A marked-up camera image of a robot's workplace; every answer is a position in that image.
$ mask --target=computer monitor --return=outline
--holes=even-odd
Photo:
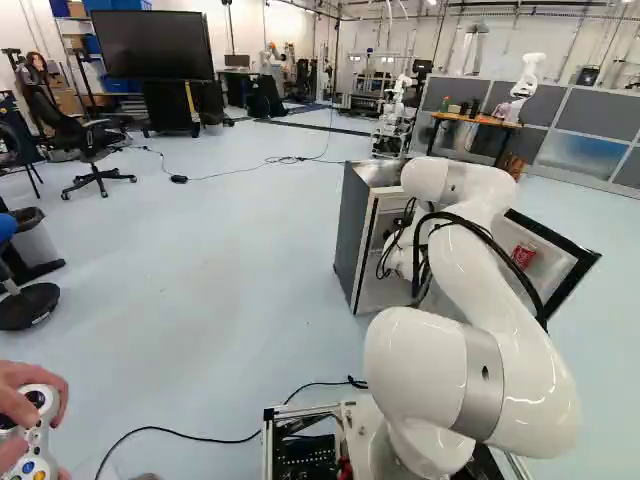
[[[431,73],[432,69],[433,62],[431,60],[420,60],[419,58],[413,61],[413,67],[411,68],[413,73]]]
[[[144,80],[212,80],[206,20],[200,12],[93,10],[107,73]]]
[[[227,67],[249,68],[251,57],[249,55],[225,55],[224,64]]]

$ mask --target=wooden table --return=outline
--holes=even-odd
[[[469,122],[469,123],[477,123],[478,125],[488,125],[490,127],[498,127],[505,130],[506,134],[504,139],[502,140],[502,144],[500,145],[500,150],[498,151],[498,155],[496,155],[496,161],[493,163],[493,166],[497,166],[500,158],[504,154],[504,151],[507,148],[507,143],[509,142],[509,138],[511,137],[511,133],[514,130],[519,130],[522,128],[522,125],[519,123],[509,123],[503,122],[495,117],[491,117],[489,115],[476,115],[474,118],[470,118],[467,115],[460,115],[458,113],[443,113],[443,112],[434,112],[431,116],[435,119],[436,123],[433,129],[433,135],[429,139],[429,145],[427,146],[427,155],[431,155],[431,151],[433,150],[433,144],[436,141],[436,136],[438,135],[438,129],[440,128],[440,124],[445,120],[450,120],[454,122]]]

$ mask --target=black frame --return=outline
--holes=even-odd
[[[366,259],[369,257],[369,249],[371,248],[371,239],[373,237],[373,227],[375,224],[376,213],[378,210],[378,197],[375,197],[373,201],[373,208],[371,211],[371,219],[370,223],[367,227],[367,239],[365,241],[364,246],[364,255],[363,262],[360,267],[360,276],[358,278],[358,286],[356,299],[353,305],[353,309],[351,313],[357,315],[358,312],[358,304],[360,302],[360,291],[362,289],[362,284],[364,282],[364,272],[366,269]],[[573,257],[577,259],[576,264],[573,266],[567,276],[560,282],[560,285],[555,289],[551,297],[546,301],[543,306],[542,312],[538,315],[538,322],[541,325],[546,325],[551,318],[551,316],[558,310],[558,307],[562,305],[562,302],[566,300],[566,298],[573,292],[576,288],[580,280],[587,274],[587,272],[593,267],[593,265],[598,261],[598,259],[602,256],[598,252],[594,252],[593,250],[589,250],[588,248],[583,248],[578,244],[572,242],[571,240],[563,237],[559,233],[551,230],[548,227],[536,222],[534,219],[527,217],[526,215],[518,212],[514,209],[509,209],[507,213],[504,214],[505,218],[508,218],[512,222],[520,225],[523,228],[535,233],[539,237],[544,238],[549,243],[555,245],[556,247],[566,251]]]
[[[154,14],[154,13],[174,13],[174,14],[180,14],[180,15],[193,15],[194,13],[197,13],[201,16],[202,18],[202,29],[203,29],[203,33],[204,33],[204,38],[206,40],[206,48],[207,48],[207,53],[209,54],[208,59],[209,59],[209,64],[211,66],[211,78],[210,79],[201,79],[201,78],[155,78],[155,77],[124,77],[124,76],[116,76],[116,75],[111,75],[111,73],[109,73],[108,69],[107,69],[107,75],[113,77],[113,78],[126,78],[126,79],[130,79],[130,80],[138,80],[138,81],[152,81],[152,82],[210,82],[212,80],[214,80],[215,78],[215,70],[213,68],[213,56],[211,54],[211,39],[209,38],[209,24],[207,22],[207,15],[203,12],[190,12],[190,11],[182,11],[182,10],[92,10],[91,11],[91,23],[93,24],[93,14],[94,12],[114,12],[117,11],[119,13],[137,13],[137,14]],[[95,31],[95,27],[94,27],[94,33],[96,34],[96,38],[98,39],[98,45],[100,45],[100,51],[103,52],[102,53],[102,60],[104,61],[105,67],[107,66],[107,61],[106,61],[106,57],[104,56],[104,49],[102,48],[102,43],[100,42],[100,36],[98,35],[98,32]]]
[[[558,307],[562,302],[564,302],[571,292],[573,292],[580,280],[582,280],[602,255],[598,252],[589,250],[588,248],[581,247],[516,210],[509,209],[504,216],[521,227],[535,233],[539,237],[544,238],[549,243],[564,250],[569,253],[569,255],[577,259],[576,264],[571,270],[569,270],[567,276],[564,277],[562,282],[560,282],[560,285],[558,285],[551,297],[549,297],[549,300],[544,304],[544,308],[538,320],[540,322],[547,323],[556,310],[558,310]]]

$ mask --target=black office chair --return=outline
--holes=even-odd
[[[122,133],[105,129],[105,124],[110,122],[109,119],[80,123],[77,119],[63,114],[39,86],[30,85],[24,93],[31,112],[55,130],[52,139],[54,147],[63,150],[79,149],[82,153],[80,161],[91,165],[92,173],[75,177],[73,186],[62,191],[63,200],[69,200],[70,192],[91,182],[97,182],[102,198],[107,198],[109,194],[102,181],[105,178],[129,180],[131,183],[138,181],[135,175],[121,175],[117,168],[100,171],[95,166],[95,162],[102,160],[117,149],[113,146],[114,144],[126,139]]]
[[[29,175],[29,180],[31,181],[31,186],[33,187],[36,197],[40,198],[40,192],[38,191],[36,182],[33,179],[32,172],[38,178],[40,183],[44,182],[42,181],[42,178],[40,178],[36,168],[33,166],[33,157],[27,155],[27,152],[23,151],[29,146],[25,145],[25,142],[28,140],[21,139],[11,125],[0,121],[0,141],[4,143],[7,149],[6,152],[0,152],[0,176],[13,173],[14,169],[24,169],[24,171],[27,172],[27,175]],[[41,158],[37,150],[35,150],[35,155],[38,156],[37,158]]]

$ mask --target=game controller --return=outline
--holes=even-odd
[[[38,409],[40,420],[33,428],[23,428],[8,416],[0,414],[0,442],[23,437],[29,450],[0,480],[58,480],[58,464],[49,453],[49,427],[60,408],[58,391],[42,384],[18,389]]]

